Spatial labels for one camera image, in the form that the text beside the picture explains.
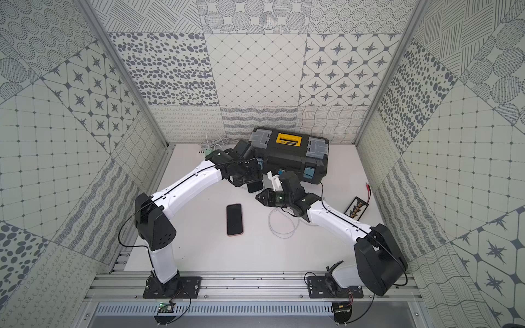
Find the phone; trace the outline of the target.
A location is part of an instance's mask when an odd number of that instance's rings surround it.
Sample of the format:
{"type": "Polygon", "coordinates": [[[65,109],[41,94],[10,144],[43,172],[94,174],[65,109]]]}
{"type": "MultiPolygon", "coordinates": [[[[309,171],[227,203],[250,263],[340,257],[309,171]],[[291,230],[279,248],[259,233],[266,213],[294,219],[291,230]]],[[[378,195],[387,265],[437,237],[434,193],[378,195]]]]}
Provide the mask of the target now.
{"type": "Polygon", "coordinates": [[[264,189],[264,184],[262,180],[247,184],[247,190],[249,194],[253,194],[253,193],[262,191],[263,189],[264,189]]]}
{"type": "Polygon", "coordinates": [[[243,234],[243,213],[241,204],[226,207],[226,231],[228,236],[243,234]]]}

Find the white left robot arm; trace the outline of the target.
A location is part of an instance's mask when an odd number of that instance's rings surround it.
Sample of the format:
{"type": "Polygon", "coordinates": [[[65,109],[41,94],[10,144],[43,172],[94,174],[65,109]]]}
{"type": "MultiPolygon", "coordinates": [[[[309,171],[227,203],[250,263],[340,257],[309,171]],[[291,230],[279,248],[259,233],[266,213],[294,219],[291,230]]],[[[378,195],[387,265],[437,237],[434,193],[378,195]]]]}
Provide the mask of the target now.
{"type": "Polygon", "coordinates": [[[139,194],[131,216],[139,237],[146,242],[152,276],[161,288],[179,282],[172,242],[176,228],[171,222],[175,214],[190,200],[212,185],[227,180],[234,187],[262,187],[262,169],[251,142],[240,140],[235,147],[214,150],[195,169],[171,186],[153,195],[139,194]]]}

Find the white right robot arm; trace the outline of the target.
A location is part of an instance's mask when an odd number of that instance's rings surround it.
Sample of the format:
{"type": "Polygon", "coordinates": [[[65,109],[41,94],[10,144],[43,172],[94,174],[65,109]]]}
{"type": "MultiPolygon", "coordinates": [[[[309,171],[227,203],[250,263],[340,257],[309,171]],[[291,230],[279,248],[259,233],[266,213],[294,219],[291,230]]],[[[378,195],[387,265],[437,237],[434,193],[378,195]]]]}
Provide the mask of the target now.
{"type": "Polygon", "coordinates": [[[406,259],[384,224],[371,226],[333,209],[322,196],[305,191],[293,172],[271,179],[273,187],[256,195],[263,206],[290,209],[295,217],[326,229],[354,251],[353,265],[338,262],[326,269],[325,285],[332,294],[351,286],[365,286],[384,296],[405,275],[406,259]]]}

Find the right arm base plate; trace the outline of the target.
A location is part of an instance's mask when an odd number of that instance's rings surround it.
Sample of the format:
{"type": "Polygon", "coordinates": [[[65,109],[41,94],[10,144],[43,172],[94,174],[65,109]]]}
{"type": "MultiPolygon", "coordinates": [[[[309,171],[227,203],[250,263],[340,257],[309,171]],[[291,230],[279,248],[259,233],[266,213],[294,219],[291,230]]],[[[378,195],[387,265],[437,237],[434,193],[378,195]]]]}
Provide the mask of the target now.
{"type": "Polygon", "coordinates": [[[304,281],[308,288],[308,295],[311,299],[362,299],[364,293],[361,286],[350,286],[341,288],[331,279],[321,276],[306,276],[304,281]]]}

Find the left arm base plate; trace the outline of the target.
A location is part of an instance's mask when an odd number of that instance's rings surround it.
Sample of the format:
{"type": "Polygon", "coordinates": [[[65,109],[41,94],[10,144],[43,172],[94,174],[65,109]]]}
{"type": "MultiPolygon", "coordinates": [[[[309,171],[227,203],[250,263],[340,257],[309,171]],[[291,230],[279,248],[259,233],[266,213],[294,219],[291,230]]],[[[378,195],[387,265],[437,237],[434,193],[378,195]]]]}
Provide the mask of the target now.
{"type": "Polygon", "coordinates": [[[166,283],[161,283],[151,275],[146,280],[144,299],[197,299],[200,292],[202,277],[175,276],[166,283]]]}

